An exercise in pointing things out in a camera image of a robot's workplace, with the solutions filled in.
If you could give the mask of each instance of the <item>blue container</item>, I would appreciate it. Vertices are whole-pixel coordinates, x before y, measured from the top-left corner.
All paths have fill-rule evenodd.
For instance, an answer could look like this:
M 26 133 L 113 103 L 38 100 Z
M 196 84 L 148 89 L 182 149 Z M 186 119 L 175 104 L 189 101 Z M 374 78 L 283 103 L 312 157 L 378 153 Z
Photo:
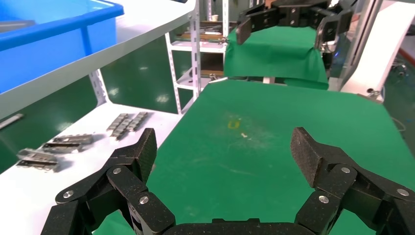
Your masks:
M 102 0 L 0 0 L 0 23 L 35 22 L 0 33 L 0 93 L 115 45 L 122 14 Z

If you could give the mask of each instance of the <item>cable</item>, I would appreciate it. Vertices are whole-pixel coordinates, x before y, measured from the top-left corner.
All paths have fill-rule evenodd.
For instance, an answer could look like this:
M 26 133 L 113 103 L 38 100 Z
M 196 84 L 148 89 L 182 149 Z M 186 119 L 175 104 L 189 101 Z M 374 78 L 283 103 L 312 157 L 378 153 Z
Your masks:
M 396 57 L 392 62 L 392 66 L 402 66 L 402 65 L 405 65 L 405 60 L 398 58 L 398 57 Z
M 391 118 L 392 118 L 392 120 L 394 120 L 395 122 L 397 122 L 402 127 L 402 129 L 398 129 L 398 131 L 400 131 L 400 132 L 406 131 L 406 126 L 403 123 L 401 123 L 401 121 L 399 121 L 398 119 L 396 119 L 394 117 L 391 117 Z

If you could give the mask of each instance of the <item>white table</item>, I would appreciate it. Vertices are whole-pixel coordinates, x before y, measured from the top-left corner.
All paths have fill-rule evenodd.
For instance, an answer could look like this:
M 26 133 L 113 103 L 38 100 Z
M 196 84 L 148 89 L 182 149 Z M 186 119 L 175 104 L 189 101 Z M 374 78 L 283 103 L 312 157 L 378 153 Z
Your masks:
M 120 113 L 148 112 L 135 133 L 120 141 L 109 138 L 107 127 Z M 105 103 L 78 120 L 59 135 L 94 133 L 96 141 L 85 151 L 60 155 L 62 170 L 45 173 L 34 168 L 11 167 L 0 175 L 0 234 L 39 235 L 49 210 L 61 190 L 99 170 L 112 152 L 138 141 L 144 128 L 155 129 L 157 146 L 165 140 L 180 115 Z

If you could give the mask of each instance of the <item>green tablecloth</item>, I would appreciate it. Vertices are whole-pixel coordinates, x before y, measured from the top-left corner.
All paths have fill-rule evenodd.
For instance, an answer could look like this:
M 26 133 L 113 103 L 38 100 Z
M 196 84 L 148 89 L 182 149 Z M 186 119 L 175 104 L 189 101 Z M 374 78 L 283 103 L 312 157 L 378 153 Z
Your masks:
M 224 73 L 227 77 L 282 77 L 289 86 L 327 90 L 327 76 L 312 28 L 271 27 L 236 43 L 235 30 L 228 36 Z
M 382 105 L 355 94 L 228 80 L 209 84 L 161 145 L 149 190 L 178 224 L 293 222 L 313 191 L 290 152 L 297 126 L 415 189 L 415 161 Z M 130 232 L 114 213 L 95 235 Z M 374 232 L 344 211 L 331 234 Z

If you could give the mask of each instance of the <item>yellow stain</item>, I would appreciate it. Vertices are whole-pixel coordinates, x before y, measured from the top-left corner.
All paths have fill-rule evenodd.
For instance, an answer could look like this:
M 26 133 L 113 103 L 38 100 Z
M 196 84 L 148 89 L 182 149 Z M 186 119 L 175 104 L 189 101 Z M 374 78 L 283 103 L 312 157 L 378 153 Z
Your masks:
M 240 121 L 229 121 L 228 128 L 229 129 L 238 129 Z

